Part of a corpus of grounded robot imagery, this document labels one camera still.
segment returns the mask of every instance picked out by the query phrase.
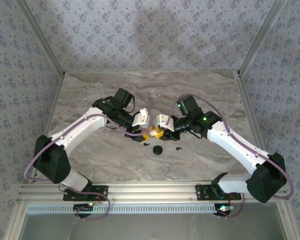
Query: enclosure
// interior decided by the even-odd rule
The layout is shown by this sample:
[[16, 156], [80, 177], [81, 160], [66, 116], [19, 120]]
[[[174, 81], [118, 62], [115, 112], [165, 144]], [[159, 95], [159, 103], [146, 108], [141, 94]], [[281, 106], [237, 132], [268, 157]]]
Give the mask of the enclosure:
[[[31, 215], [35, 192], [36, 204], [62, 199], [57, 186], [46, 188], [23, 179], [36, 139], [61, 131], [96, 99], [113, 96], [118, 88], [135, 95], [135, 111], [146, 105], [153, 114], [168, 114], [181, 94], [200, 95], [220, 109], [242, 137], [269, 153], [280, 153], [295, 186], [293, 197], [265, 206], [248, 197], [247, 212], [231, 224], [234, 229], [242, 227], [249, 217], [253, 224], [251, 215], [259, 208], [276, 222], [282, 238], [300, 239], [300, 0], [0, 1], [0, 239], [30, 238], [31, 228], [54, 218], [52, 212]], [[198, 103], [204, 112], [211, 110]], [[178, 109], [173, 113], [181, 116]], [[225, 150], [190, 134], [176, 142], [152, 139], [149, 143], [144, 146], [103, 128], [75, 148], [70, 163], [94, 183], [123, 185], [126, 191], [134, 184], [144, 185], [141, 192], [131, 190], [135, 198], [113, 190], [116, 199], [129, 204], [153, 204], [156, 197], [185, 204], [185, 199], [196, 198], [188, 182], [245, 172]], [[153, 154], [155, 145], [162, 146], [161, 155]], [[154, 196], [144, 194], [152, 183], [167, 184], [166, 192], [156, 189]], [[172, 197], [171, 189], [182, 193]], [[216, 237], [205, 229], [194, 231], [218, 219], [201, 213], [178, 213], [175, 224], [190, 224], [184, 229], [190, 235], [176, 236]], [[54, 214], [60, 222], [72, 221], [69, 214]], [[120, 222], [124, 216], [108, 217]], [[162, 218], [173, 226], [172, 216], [132, 214], [126, 226], [141, 218], [149, 223]], [[23, 221], [24, 226], [16, 224]], [[256, 229], [264, 232], [250, 231], [247, 236], [269, 238], [262, 226]], [[74, 226], [67, 236], [76, 239], [81, 230]], [[169, 238], [164, 231], [157, 235], [151, 231], [130, 236]]]

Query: floral wallpaper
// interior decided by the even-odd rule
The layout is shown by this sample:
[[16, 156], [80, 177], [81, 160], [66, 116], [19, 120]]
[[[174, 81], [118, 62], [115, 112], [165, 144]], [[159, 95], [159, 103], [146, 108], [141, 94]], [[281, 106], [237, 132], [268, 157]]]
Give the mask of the floral wallpaper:
[[300, 223], [300, 0], [288, 0], [244, 80], [267, 150], [286, 159]]
[[0, 0], [0, 239], [60, 79], [13, 0]]
[[65, 72], [239, 69], [273, 0], [26, 0]]

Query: gray marble table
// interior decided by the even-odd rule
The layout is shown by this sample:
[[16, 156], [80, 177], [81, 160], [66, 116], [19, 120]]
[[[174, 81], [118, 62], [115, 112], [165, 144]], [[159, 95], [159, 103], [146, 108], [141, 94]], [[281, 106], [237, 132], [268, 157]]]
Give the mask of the gray marble table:
[[[237, 133], [253, 142], [232, 71], [66, 74], [49, 134], [61, 131], [84, 114], [95, 100], [113, 96], [118, 88], [135, 95], [137, 110], [146, 105], [154, 115], [168, 114], [173, 100], [181, 94], [200, 95], [224, 113]], [[198, 104], [204, 112], [211, 110], [200, 100]], [[177, 108], [173, 113], [181, 116]], [[69, 160], [74, 169], [93, 182], [212, 180], [222, 172], [245, 172], [221, 147], [189, 133], [182, 134], [180, 141], [152, 139], [150, 143], [144, 146], [118, 130], [104, 127], [78, 145]], [[161, 155], [153, 153], [155, 145], [162, 146]]]

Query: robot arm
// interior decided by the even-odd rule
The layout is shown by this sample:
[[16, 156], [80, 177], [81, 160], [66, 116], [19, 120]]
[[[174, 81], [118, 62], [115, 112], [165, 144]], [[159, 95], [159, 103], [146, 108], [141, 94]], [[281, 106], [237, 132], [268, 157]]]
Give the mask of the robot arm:
[[104, 127], [108, 120], [125, 127], [132, 135], [141, 133], [139, 126], [148, 126], [150, 118], [145, 108], [134, 116], [123, 109], [132, 98], [129, 92], [120, 88], [113, 97], [95, 101], [83, 116], [62, 131], [51, 137], [40, 136], [36, 140], [34, 155], [52, 141], [56, 142], [38, 157], [33, 166], [54, 184], [63, 184], [76, 191], [91, 185], [86, 177], [71, 168], [68, 156], [91, 133]]
[[216, 143], [235, 157], [247, 170], [246, 174], [228, 174], [217, 176], [212, 182], [213, 192], [222, 197], [229, 193], [250, 193], [255, 199], [266, 203], [287, 183], [283, 174], [270, 161], [286, 171], [283, 157], [254, 146], [230, 128], [226, 128], [221, 117], [212, 111], [203, 113], [193, 96], [181, 98], [178, 107], [184, 117], [157, 117], [156, 124], [173, 134], [191, 133], [197, 138], [206, 138]]

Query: purple cable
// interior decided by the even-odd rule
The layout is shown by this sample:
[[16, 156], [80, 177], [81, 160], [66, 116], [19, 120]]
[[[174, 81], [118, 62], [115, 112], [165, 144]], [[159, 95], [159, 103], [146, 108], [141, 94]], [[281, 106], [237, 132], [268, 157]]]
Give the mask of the purple cable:
[[82, 124], [85, 121], [88, 121], [91, 118], [95, 118], [95, 117], [102, 117], [107, 119], [110, 123], [112, 123], [118, 130], [120, 130], [121, 132], [123, 132], [124, 134], [127, 134], [129, 136], [133, 136], [133, 137], [137, 137], [137, 136], [142, 136], [143, 134], [147, 133], [149, 131], [149, 128], [152, 125], [152, 120], [153, 117], [150, 113], [150, 111], [148, 110], [147, 107], [143, 106], [143, 108], [145, 108], [148, 113], [149, 113], [149, 123], [147, 128], [140, 133], [131, 133], [131, 132], [127, 132], [125, 130], [123, 130], [119, 124], [117, 124], [116, 122], [114, 122], [112, 119], [110, 119], [108, 116], [103, 115], [103, 114], [91, 114], [89, 116], [87, 116], [86, 118], [81, 119], [80, 121], [76, 122], [73, 126], [69, 127], [69, 129], [67, 129], [63, 134], [61, 134], [59, 137], [57, 137], [56, 139], [54, 139], [53, 141], [51, 141], [50, 143], [48, 143], [44, 148], [42, 148], [35, 156], [34, 158], [30, 161], [30, 163], [28, 164], [28, 166], [26, 166], [24, 173], [23, 173], [23, 177], [27, 180], [35, 180], [35, 181], [43, 181], [43, 182], [50, 182], [50, 180], [48, 179], [43, 179], [43, 178], [34, 178], [34, 177], [29, 177], [27, 176], [28, 171], [30, 170], [31, 166], [35, 163], [35, 161], [41, 156], [42, 153], [44, 153], [45, 150], [47, 150], [48, 148], [50, 148], [53, 144], [55, 144], [57, 141], [59, 141], [62, 137], [64, 138], [66, 135], [68, 135], [73, 129], [75, 129], [76, 127], [78, 127], [80, 124]]
[[83, 221], [99, 220], [99, 219], [103, 219], [105, 216], [108, 215], [108, 213], [109, 213], [109, 211], [110, 211], [110, 209], [111, 209], [111, 203], [110, 203], [109, 198], [108, 198], [106, 195], [104, 195], [104, 194], [102, 194], [102, 193], [98, 193], [98, 192], [77, 191], [77, 190], [75, 190], [75, 189], [73, 189], [73, 188], [71, 188], [71, 187], [68, 187], [68, 186], [67, 186], [67, 188], [70, 189], [71, 191], [77, 193], [77, 194], [96, 195], [96, 196], [103, 197], [103, 198], [105, 198], [105, 200], [108, 202], [108, 207], [107, 207], [105, 213], [102, 214], [101, 216], [96, 216], [96, 217], [90, 217], [90, 218], [82, 218], [82, 217], [79, 217], [79, 212], [81, 211], [82, 208], [84, 208], [84, 207], [79, 207], [79, 208], [77, 209], [76, 213], [75, 213], [75, 215], [77, 216], [78, 220], [83, 220]]
[[248, 147], [247, 145], [245, 145], [243, 142], [241, 142], [239, 139], [236, 138], [236, 136], [234, 136], [231, 131], [230, 131], [230, 128], [228, 126], [228, 123], [227, 123], [227, 120], [226, 118], [223, 116], [223, 114], [212, 104], [210, 103], [208, 100], [198, 96], [198, 95], [195, 95], [195, 94], [191, 94], [191, 93], [185, 93], [185, 94], [182, 94], [181, 96], [179, 96], [172, 104], [172, 107], [170, 109], [170, 113], [169, 113], [169, 117], [167, 119], [167, 122], [166, 122], [166, 125], [168, 125], [170, 119], [171, 119], [171, 116], [172, 116], [172, 112], [174, 110], [174, 107], [175, 105], [177, 104], [178, 100], [186, 97], [186, 96], [193, 96], [193, 97], [196, 97], [198, 99], [200, 99], [201, 101], [205, 102], [206, 104], [208, 104], [210, 107], [212, 107], [218, 114], [219, 116], [222, 118], [222, 121], [223, 121], [223, 124], [225, 126], [225, 129], [227, 131], [227, 133], [232, 137], [233, 140], [235, 140], [240, 146], [242, 146], [243, 148], [245, 148], [246, 150], [248, 150], [249, 152], [253, 153], [254, 155], [258, 155], [259, 157], [261, 157], [263, 160], [269, 162], [272, 166], [274, 166], [276, 169], [278, 169], [280, 171], [280, 173], [282, 173], [282, 175], [286, 178], [286, 180], [288, 181], [289, 185], [290, 185], [290, 193], [286, 196], [277, 196], [277, 195], [274, 195], [274, 197], [276, 198], [279, 198], [279, 199], [288, 199], [290, 198], [293, 194], [294, 194], [294, 191], [295, 191], [295, 187], [292, 183], [292, 180], [291, 178], [289, 177], [289, 175], [278, 165], [276, 164], [274, 161], [272, 161], [271, 159], [269, 159], [268, 157], [266, 156], [263, 156], [261, 154], [258, 154], [257, 151], [253, 150], [252, 148]]

